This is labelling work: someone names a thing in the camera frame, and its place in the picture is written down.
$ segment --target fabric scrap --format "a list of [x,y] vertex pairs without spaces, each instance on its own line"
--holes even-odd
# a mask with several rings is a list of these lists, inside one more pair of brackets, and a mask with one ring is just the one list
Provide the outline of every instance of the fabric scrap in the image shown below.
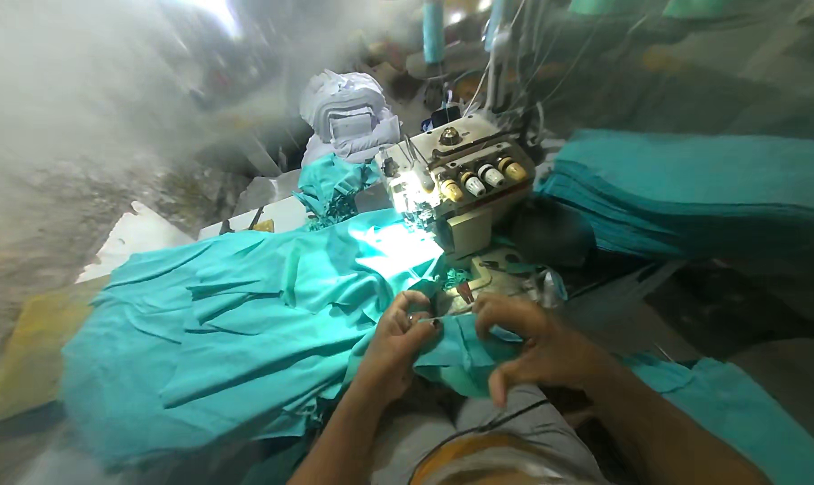
[[774,485],[814,485],[814,438],[736,365],[705,358],[687,369],[651,356],[624,362]]
[[369,164],[351,164],[328,154],[314,160],[299,174],[299,190],[293,193],[314,212],[309,229],[317,230],[345,221],[357,213],[354,196],[380,179]]

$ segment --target wire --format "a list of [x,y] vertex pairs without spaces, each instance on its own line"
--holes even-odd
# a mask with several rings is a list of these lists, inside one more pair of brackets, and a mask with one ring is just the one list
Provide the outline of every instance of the wire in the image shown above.
[[598,22],[596,22],[594,24],[593,31],[590,32],[590,36],[586,38],[586,41],[584,42],[584,45],[580,47],[580,50],[578,51],[578,55],[575,56],[574,61],[572,61],[572,64],[566,70],[566,73],[563,74],[563,77],[560,78],[560,82],[557,83],[556,86],[554,86],[554,88],[551,90],[551,94],[548,94],[547,96],[542,98],[542,101],[539,101],[539,104],[544,105],[545,101],[548,101],[549,99],[551,99],[553,94],[555,94],[557,92],[557,90],[560,89],[560,86],[563,85],[563,83],[566,81],[566,78],[568,78],[568,75],[572,73],[572,71],[574,70],[574,67],[578,64],[578,61],[580,60],[580,57],[582,55],[584,55],[584,52],[586,52],[586,48],[590,45],[590,41],[593,40],[593,36],[596,34],[597,28],[598,28]]
[[[512,22],[511,23],[515,23],[515,21],[518,19],[518,16],[521,15],[521,9],[523,9],[524,4],[526,4],[526,3],[527,3],[527,0],[521,0],[521,4],[518,6],[518,11],[515,12],[515,17],[512,17]],[[495,32],[494,33],[494,39],[496,39],[496,38],[497,38],[497,33]],[[491,49],[492,50],[494,49],[493,42],[491,43]],[[476,101],[476,95],[478,94],[479,90],[482,89],[482,83],[485,82],[485,76],[488,74],[488,69],[491,67],[491,60],[492,59],[493,59],[493,55],[491,55],[491,58],[488,60],[488,64],[487,64],[487,66],[485,66],[485,71],[482,72],[482,78],[478,80],[478,86],[476,86],[476,93],[473,93],[473,98],[470,99],[470,103],[468,103],[466,105],[466,108],[464,109],[465,114],[466,114],[467,111],[470,110],[470,106],[473,106],[473,102]]]
[[478,80],[478,86],[476,86],[476,93],[473,93],[473,99],[470,100],[470,103],[467,103],[466,109],[464,110],[464,114],[470,110],[470,106],[473,106],[473,101],[476,100],[476,96],[480,89],[482,89],[482,83],[485,82],[485,76],[488,74],[488,66],[491,65],[491,61],[488,61],[488,65],[485,66],[485,71],[482,72],[482,77]]
[[419,469],[419,466],[422,465],[422,463],[424,463],[424,461],[428,457],[430,457],[431,455],[436,453],[440,448],[444,447],[446,443],[449,443],[453,439],[462,437],[462,436],[464,436],[466,434],[489,432],[491,430],[497,429],[500,426],[502,426],[503,424],[506,424],[509,421],[513,420],[514,418],[517,418],[518,416],[522,415],[523,413],[528,413],[528,412],[536,409],[539,406],[544,406],[545,404],[550,406],[551,403],[548,400],[542,400],[542,401],[539,401],[539,402],[534,402],[533,404],[531,404],[531,405],[529,405],[527,407],[524,407],[522,410],[520,410],[520,411],[518,411],[516,413],[511,413],[508,416],[505,416],[505,417],[500,418],[500,419],[493,419],[492,421],[490,421],[490,422],[488,422],[486,424],[482,424],[480,426],[476,426],[474,428],[470,428],[470,429],[467,429],[467,430],[462,430],[462,431],[456,432],[456,434],[454,434],[452,436],[447,437],[446,439],[441,441],[439,444],[437,444],[437,446],[432,448],[431,451],[429,451],[428,453],[425,453],[425,456],[422,457],[421,460],[419,460],[419,463],[417,463],[415,467],[413,467],[413,472],[410,473],[410,479],[407,480],[407,483],[413,483],[413,478],[416,476],[416,471]]

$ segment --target teal cloth pile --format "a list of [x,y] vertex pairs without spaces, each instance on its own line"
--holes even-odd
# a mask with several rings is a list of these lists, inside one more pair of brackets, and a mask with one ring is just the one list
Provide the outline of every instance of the teal cloth pile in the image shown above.
[[751,460],[774,485],[814,485],[814,438],[731,363],[624,360],[650,388]]
[[380,179],[373,163],[348,163],[335,154],[312,161],[299,173],[294,197],[314,212],[311,230],[331,226],[357,213],[354,196]]
[[439,285],[441,256],[392,210],[133,255],[63,348],[61,400],[108,464],[302,436],[395,294]]
[[656,259],[786,256],[814,241],[814,141],[575,132],[536,191],[597,246]]

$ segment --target white fabric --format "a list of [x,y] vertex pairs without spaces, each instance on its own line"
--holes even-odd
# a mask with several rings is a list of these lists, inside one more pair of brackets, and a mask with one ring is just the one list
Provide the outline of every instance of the white fabric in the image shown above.
[[389,116],[380,120],[380,123],[377,123],[374,130],[368,135],[346,141],[340,145],[334,143],[333,147],[335,148],[336,155],[344,160],[348,160],[348,158],[355,154],[364,154],[368,150],[372,150],[373,153],[365,158],[373,158],[381,145],[398,143],[398,138],[400,137],[401,127],[398,125],[398,117],[392,115],[390,112]]
[[324,71],[311,78],[299,101],[299,115],[325,143],[332,139],[330,115],[363,108],[380,113],[389,106],[377,80],[360,72],[336,74]]
[[357,110],[332,111],[329,113],[329,128],[333,145],[364,137],[377,125],[377,116],[368,106]]

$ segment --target person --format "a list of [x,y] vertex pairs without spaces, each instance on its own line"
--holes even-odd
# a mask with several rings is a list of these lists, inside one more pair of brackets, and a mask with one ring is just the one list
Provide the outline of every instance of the person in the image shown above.
[[[532,302],[489,293],[473,306],[478,336],[499,325],[524,340],[520,356],[491,373],[491,399],[467,399],[454,419],[403,414],[399,430],[380,430],[375,440],[385,409],[411,385],[416,353],[438,332],[439,324],[419,321],[426,313],[409,313],[428,305],[421,292],[395,298],[353,383],[289,485],[607,483],[537,384],[585,392],[641,483],[769,483],[746,458],[558,317]],[[398,423],[392,421],[396,428]]]

